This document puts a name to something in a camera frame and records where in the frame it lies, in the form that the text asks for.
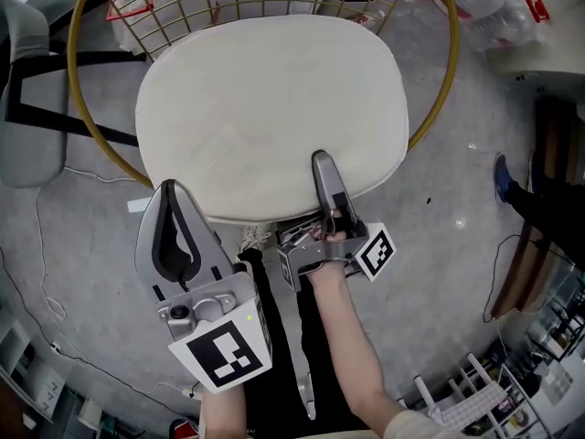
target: forearm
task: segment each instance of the forearm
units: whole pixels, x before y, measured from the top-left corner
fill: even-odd
[[[205,391],[201,413],[206,424],[206,439],[246,437],[246,398],[243,385],[220,393]]]
[[[378,435],[400,411],[385,392],[378,357],[357,318],[343,267],[310,275],[335,375],[352,412]]]

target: white cable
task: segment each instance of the white cable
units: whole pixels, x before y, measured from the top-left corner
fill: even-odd
[[[170,387],[172,389],[175,389],[176,391],[180,391],[181,393],[183,393],[183,389],[180,389],[180,388],[176,387],[176,385],[169,384],[168,382],[157,382],[154,385],[154,387],[151,390],[149,390],[149,391],[143,391],[141,389],[137,389],[137,390],[138,391],[141,391],[142,393],[153,393],[156,389],[158,389],[158,386],[159,385],[166,385],[166,386],[168,386],[168,387]]]
[[[131,181],[131,182],[135,182],[136,179],[134,177],[112,177],[112,178],[105,178],[102,176],[98,176],[95,173],[92,173],[90,171],[81,171],[79,169],[74,169],[73,167],[69,167],[69,166],[65,166],[64,169],[66,171],[72,172],[74,174],[79,174],[80,176],[85,176],[85,177],[93,177],[94,179],[98,179],[100,182],[103,182],[104,184],[111,184],[113,182],[122,182],[122,181]]]
[[[500,337],[500,343],[502,344],[502,348],[504,349],[504,354],[506,357],[508,357],[508,352],[505,349],[504,340],[502,339],[502,334],[500,333],[500,322],[497,319],[495,320],[495,330],[497,331],[497,335]]]
[[[67,312],[65,311],[65,307],[63,307],[63,304],[60,303],[57,299],[47,296],[47,293],[45,292],[45,287],[43,286],[43,284],[45,282],[45,278],[47,276],[47,265],[45,264],[45,250],[44,250],[45,244],[43,242],[43,229],[40,225],[40,217],[38,216],[38,197],[40,195],[40,191],[42,188],[43,187],[38,188],[37,195],[35,196],[35,215],[37,217],[38,238],[39,238],[39,242],[40,242],[40,260],[43,262],[43,275],[40,279],[39,286],[40,286],[41,292],[43,293],[43,296],[45,297],[45,302],[47,303],[48,311],[53,316],[55,316],[57,319],[64,320],[65,317],[67,316]],[[59,310],[61,311],[61,313],[59,313],[55,309],[53,309],[51,304],[56,305],[59,308]]]
[[[72,167],[68,167],[65,166],[65,169],[69,172],[75,173],[75,174],[79,174],[81,176],[86,176],[86,177],[92,177],[95,179],[98,179],[100,182],[103,182],[104,184],[111,184],[113,182],[121,182],[121,181],[135,181],[136,179],[134,179],[133,177],[113,177],[113,178],[104,178],[101,176],[98,176],[97,174],[94,174],[92,172],[89,171],[80,171],[78,169],[73,169]],[[47,293],[45,292],[45,287],[43,286],[45,279],[46,279],[46,275],[47,275],[47,265],[45,263],[45,244],[43,241],[43,229],[42,226],[40,224],[40,216],[38,215],[38,197],[40,195],[40,191],[41,191],[42,187],[39,187],[37,190],[37,194],[35,196],[35,215],[37,217],[37,228],[38,228],[38,237],[39,237],[39,242],[40,242],[40,258],[41,261],[43,262],[43,276],[40,280],[40,290],[45,298],[45,302],[47,303],[47,307],[48,307],[48,311],[50,312],[51,315],[55,316],[58,320],[65,320],[65,317],[67,317],[67,311],[65,310],[65,307],[63,307],[63,304],[60,303],[57,299],[55,299],[54,297],[50,297],[47,296]],[[59,313],[58,311],[56,311],[55,309],[53,309],[53,307],[51,306],[51,304],[57,306],[60,310],[61,313]],[[89,366],[89,362],[87,361],[85,355],[83,353],[81,353],[81,351],[79,351],[74,345],[73,343],[71,343],[69,341],[69,339],[66,337],[66,335],[63,333],[63,331],[61,330],[61,327],[59,325],[58,321],[53,321],[55,323],[55,326],[57,327],[58,332],[61,334],[61,336],[65,339],[65,341],[67,341],[67,343],[69,344],[70,347],[72,347],[81,357],[82,360],[77,360],[75,359],[75,362],[83,367]],[[61,353],[59,353],[58,350],[54,350],[55,353],[57,353],[58,355],[60,355],[62,358],[64,359],[69,359],[71,360],[71,358],[62,355]],[[154,387],[149,390],[149,391],[142,391],[140,389],[135,389],[137,391],[140,391],[142,393],[152,393],[154,392],[160,385],[166,385],[168,387],[171,387],[173,389],[175,389],[176,391],[180,391],[181,393],[183,393],[183,389],[180,389],[179,387],[176,387],[173,384],[169,384],[168,382],[157,382]]]

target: concrete floor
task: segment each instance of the concrete floor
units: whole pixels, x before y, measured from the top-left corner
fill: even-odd
[[[101,8],[84,17],[80,49],[116,49],[103,16]],[[422,24],[409,15],[394,17],[383,35],[402,72],[412,132],[440,87],[446,35],[444,21]],[[138,63],[80,70],[96,122],[133,130],[134,102],[146,70]],[[444,380],[444,373],[466,353],[477,352],[495,337],[495,326],[482,322],[495,248],[520,231],[522,220],[495,202],[492,164],[495,153],[502,151],[509,156],[513,175],[525,180],[534,143],[531,95],[518,90],[495,79],[480,57],[462,48],[452,91],[431,132],[390,180],[356,200],[362,219],[384,221],[398,246],[396,257],[373,284],[360,278],[350,281],[357,312],[395,398],[412,392],[416,375],[430,384]],[[138,149],[117,149],[142,168]],[[104,177],[122,174],[86,138],[69,137],[67,164]],[[135,388],[149,391],[157,382],[190,387],[194,381],[166,348],[170,335],[134,270],[141,215],[129,214],[126,202],[148,197],[149,190],[136,183],[102,184],[67,171],[42,188],[38,209],[45,240],[45,288],[67,310],[60,322],[49,314],[38,287],[42,263],[36,193],[0,188],[0,245],[28,308],[48,336],[68,354],[79,351]],[[233,252],[239,229],[224,225],[218,232]],[[501,251],[495,294],[514,248],[510,241]],[[268,270],[297,375],[302,376],[306,361],[294,297],[277,265],[269,262]],[[1,278],[4,303],[35,333],[16,292]],[[57,322],[72,346],[58,332]],[[53,355],[40,338],[35,346],[72,389],[103,404],[106,412],[159,434],[166,434],[176,417],[97,370]],[[150,395],[178,412],[198,412],[197,402],[166,385]]]

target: white cushion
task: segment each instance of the white cushion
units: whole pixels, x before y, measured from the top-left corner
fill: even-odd
[[[386,44],[329,16],[240,20],[196,32],[150,68],[136,133],[154,186],[174,178],[213,220],[286,220],[318,208],[311,154],[351,196],[384,182],[409,140]]]

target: sneaker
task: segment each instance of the sneaker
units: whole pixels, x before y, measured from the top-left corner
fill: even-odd
[[[266,245],[266,241],[271,236],[271,225],[271,223],[266,223],[254,226],[244,226],[239,253],[244,252],[246,249],[258,249],[262,252]]]
[[[508,167],[505,165],[505,156],[498,153],[494,162],[494,185],[495,195],[502,203],[508,202],[505,199],[505,193],[512,183],[514,183],[514,179],[510,176]]]

